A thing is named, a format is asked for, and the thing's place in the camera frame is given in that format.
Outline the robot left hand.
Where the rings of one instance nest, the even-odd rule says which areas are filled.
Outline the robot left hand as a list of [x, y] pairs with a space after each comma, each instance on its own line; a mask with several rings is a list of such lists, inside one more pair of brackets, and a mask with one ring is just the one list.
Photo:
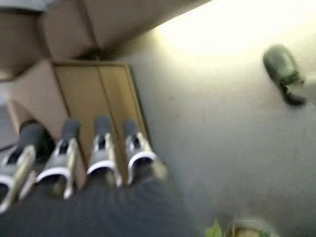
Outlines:
[[88, 169], [79, 167], [79, 122], [55, 143], [37, 122], [20, 129], [0, 164], [3, 237], [197, 237], [165, 167], [136, 123], [124, 123], [128, 185], [114, 153], [111, 119], [96, 119]]

